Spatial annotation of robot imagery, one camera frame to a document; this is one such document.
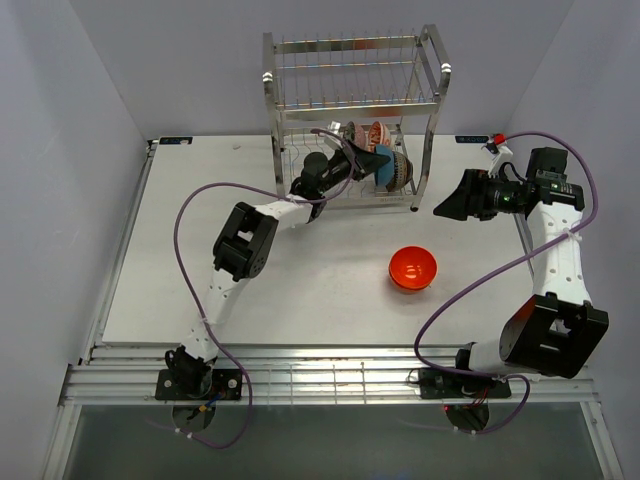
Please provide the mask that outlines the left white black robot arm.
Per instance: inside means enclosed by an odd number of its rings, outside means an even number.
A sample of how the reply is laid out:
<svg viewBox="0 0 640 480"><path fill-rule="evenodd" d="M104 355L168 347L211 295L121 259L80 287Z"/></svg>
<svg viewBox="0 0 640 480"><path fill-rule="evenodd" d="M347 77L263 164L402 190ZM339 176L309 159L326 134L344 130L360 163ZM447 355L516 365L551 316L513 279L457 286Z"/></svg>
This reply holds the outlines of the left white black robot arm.
<svg viewBox="0 0 640 480"><path fill-rule="evenodd" d="M325 193L337 185L378 176L381 170L392 171L393 164L394 152L388 146L378 145L369 152L343 140L332 157L309 153L288 195L257 206L237 203L213 244L207 301L199 298L179 251L179 227L186 207L180 208L174 224L174 252L199 320L180 346L165 354L165 362L175 384L188 398L201 399L210 392L210 364L222 350L214 338L214 328L229 319L242 290L266 266L276 234L318 218L327 203Z"/></svg>

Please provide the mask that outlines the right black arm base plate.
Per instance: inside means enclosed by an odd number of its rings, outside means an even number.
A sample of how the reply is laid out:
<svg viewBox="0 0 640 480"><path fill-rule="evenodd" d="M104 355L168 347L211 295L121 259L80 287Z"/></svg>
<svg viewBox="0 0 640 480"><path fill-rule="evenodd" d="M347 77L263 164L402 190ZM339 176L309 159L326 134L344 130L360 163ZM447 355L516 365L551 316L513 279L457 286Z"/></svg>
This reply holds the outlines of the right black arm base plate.
<svg viewBox="0 0 640 480"><path fill-rule="evenodd" d="M506 399L511 397L507 383L494 380L445 373L431 368L409 371L407 383L419 389L423 400L435 399Z"/></svg>

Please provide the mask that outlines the orange plastic bowl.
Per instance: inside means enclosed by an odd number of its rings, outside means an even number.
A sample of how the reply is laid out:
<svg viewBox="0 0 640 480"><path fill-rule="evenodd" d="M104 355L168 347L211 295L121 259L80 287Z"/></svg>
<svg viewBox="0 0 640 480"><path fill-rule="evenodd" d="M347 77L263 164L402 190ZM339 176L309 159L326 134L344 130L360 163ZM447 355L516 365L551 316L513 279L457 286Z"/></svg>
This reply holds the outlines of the orange plastic bowl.
<svg viewBox="0 0 640 480"><path fill-rule="evenodd" d="M388 274L392 283L406 292L420 292L428 288L438 273L435 256L420 246L405 246L390 258Z"/></svg>

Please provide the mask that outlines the orange floral white bowl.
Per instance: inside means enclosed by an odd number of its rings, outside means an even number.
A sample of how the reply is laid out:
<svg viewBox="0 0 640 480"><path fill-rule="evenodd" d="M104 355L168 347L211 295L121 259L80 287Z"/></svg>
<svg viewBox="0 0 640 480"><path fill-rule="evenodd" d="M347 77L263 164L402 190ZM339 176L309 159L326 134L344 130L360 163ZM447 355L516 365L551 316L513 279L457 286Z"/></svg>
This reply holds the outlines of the orange floral white bowl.
<svg viewBox="0 0 640 480"><path fill-rule="evenodd" d="M367 150L375 152L376 147L383 145L385 147L391 146L391 133L389 128L380 121L375 121L367 132Z"/></svg>

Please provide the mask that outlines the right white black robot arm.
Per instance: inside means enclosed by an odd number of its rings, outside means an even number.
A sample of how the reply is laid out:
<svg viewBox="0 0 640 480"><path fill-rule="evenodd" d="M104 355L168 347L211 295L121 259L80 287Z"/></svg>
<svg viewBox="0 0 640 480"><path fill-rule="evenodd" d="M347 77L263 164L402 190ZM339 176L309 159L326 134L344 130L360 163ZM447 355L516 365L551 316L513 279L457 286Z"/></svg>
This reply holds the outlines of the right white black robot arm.
<svg viewBox="0 0 640 480"><path fill-rule="evenodd" d="M488 374L517 372L573 378L609 327L605 311L594 307L581 262L585 208L581 186L568 181L568 153L552 147L532 150L525 175L507 176L512 151L491 142L489 169L467 169L454 192L438 205L437 216L480 221L499 213L523 216L531 235L531 297L506 322L499 337L459 350L451 382L464 397L488 384Z"/></svg>

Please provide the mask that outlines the brown bowl dark patterned rim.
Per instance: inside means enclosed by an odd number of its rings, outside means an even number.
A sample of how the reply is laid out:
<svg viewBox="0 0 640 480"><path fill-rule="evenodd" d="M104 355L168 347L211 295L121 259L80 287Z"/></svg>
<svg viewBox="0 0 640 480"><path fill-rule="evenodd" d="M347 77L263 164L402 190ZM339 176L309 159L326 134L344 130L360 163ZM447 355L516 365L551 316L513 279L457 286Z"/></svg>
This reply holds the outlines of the brown bowl dark patterned rim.
<svg viewBox="0 0 640 480"><path fill-rule="evenodd" d="M385 186L388 192L402 190L413 179L413 164L403 153L393 151L392 160L393 174Z"/></svg>

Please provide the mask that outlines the grey leaf patterned bowl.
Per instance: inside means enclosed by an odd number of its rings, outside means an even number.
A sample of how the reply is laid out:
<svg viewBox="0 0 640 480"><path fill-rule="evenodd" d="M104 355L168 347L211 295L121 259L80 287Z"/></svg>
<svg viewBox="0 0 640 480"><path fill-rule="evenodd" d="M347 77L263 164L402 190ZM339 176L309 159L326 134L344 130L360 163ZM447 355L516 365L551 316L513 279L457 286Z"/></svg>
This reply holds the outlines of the grey leaf patterned bowl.
<svg viewBox="0 0 640 480"><path fill-rule="evenodd" d="M342 130L342 138L354 148L366 150L368 148L368 136L364 128L353 121L348 122Z"/></svg>

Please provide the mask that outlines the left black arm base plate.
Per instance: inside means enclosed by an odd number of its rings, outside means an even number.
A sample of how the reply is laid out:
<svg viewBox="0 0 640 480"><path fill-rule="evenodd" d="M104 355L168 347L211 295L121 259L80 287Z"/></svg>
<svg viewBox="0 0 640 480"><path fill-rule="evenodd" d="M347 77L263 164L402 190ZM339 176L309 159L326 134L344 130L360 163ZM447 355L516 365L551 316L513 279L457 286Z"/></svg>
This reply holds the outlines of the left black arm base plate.
<svg viewBox="0 0 640 480"><path fill-rule="evenodd" d="M169 369L159 372L154 398L160 401L236 401L242 398L243 376L238 369L213 369L200 386L188 392L174 379Z"/></svg>

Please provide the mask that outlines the blue ceramic bowl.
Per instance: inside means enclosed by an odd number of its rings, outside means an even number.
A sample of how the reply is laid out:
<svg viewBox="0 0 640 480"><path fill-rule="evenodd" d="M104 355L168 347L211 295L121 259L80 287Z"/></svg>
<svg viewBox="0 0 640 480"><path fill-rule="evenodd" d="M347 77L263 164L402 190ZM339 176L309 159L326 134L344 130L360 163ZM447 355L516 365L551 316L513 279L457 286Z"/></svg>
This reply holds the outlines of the blue ceramic bowl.
<svg viewBox="0 0 640 480"><path fill-rule="evenodd" d="M375 184L377 187L386 188L395 176L394 152L389 146L378 144L375 146L374 153L383 156L386 160L386 163L374 173Z"/></svg>

